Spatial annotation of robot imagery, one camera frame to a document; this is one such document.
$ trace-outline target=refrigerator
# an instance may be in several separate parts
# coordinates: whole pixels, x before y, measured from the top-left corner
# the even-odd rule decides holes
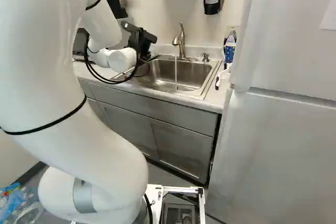
[[[336,223],[336,0],[245,0],[206,213]]]

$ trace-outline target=robotic arm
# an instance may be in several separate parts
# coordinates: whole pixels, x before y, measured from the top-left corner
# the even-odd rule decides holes
[[[130,224],[144,204],[146,161],[86,102],[71,64],[80,22],[91,35],[90,56],[109,67],[105,47],[121,34],[106,0],[0,0],[0,126],[51,166],[39,184],[48,211],[82,223]]]
[[[87,54],[90,60],[103,68],[123,72],[136,63],[137,53],[133,48],[108,50],[121,40],[121,31],[106,0],[88,0],[81,26],[90,34]]]

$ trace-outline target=water stream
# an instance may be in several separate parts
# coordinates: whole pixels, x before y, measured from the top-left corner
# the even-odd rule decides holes
[[[175,56],[175,89],[177,91],[177,56]]]

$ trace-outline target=stainless steel sink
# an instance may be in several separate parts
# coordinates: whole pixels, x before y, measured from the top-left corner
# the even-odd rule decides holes
[[[189,61],[177,59],[177,81],[175,81],[175,57],[159,55],[150,60],[148,64],[140,66],[135,76],[128,84],[168,93],[193,96],[203,99],[211,84],[215,72],[221,61],[209,62]],[[123,80],[133,68],[124,74],[119,74],[111,80]]]

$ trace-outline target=black strap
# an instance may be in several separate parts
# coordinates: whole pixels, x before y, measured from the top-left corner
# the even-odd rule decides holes
[[[88,7],[86,7],[85,8],[85,10],[89,10],[89,9],[92,9],[92,8],[94,8],[96,5],[98,5],[99,4],[99,2],[100,2],[101,0],[97,0],[96,2],[94,2],[92,5],[90,5],[90,6],[88,6]]]
[[[47,128],[50,128],[50,127],[52,127],[52,126],[54,126],[54,125],[56,125],[56,124],[64,121],[65,119],[68,119],[69,117],[71,117],[72,115],[74,115],[77,111],[79,111],[84,106],[84,104],[86,102],[86,99],[87,99],[87,97],[85,96],[84,100],[81,102],[80,105],[78,105],[77,108],[75,108],[73,111],[71,111],[70,113],[66,114],[65,116],[61,117],[60,119],[57,119],[57,120],[55,120],[55,121],[53,121],[51,123],[48,123],[46,125],[37,127],[35,129],[32,129],[32,130],[28,130],[28,131],[8,132],[8,131],[4,130],[4,132],[7,133],[8,135],[16,135],[17,136],[17,135],[26,135],[26,134],[30,134],[30,133],[35,133],[35,132],[42,131],[42,130],[45,130]]]

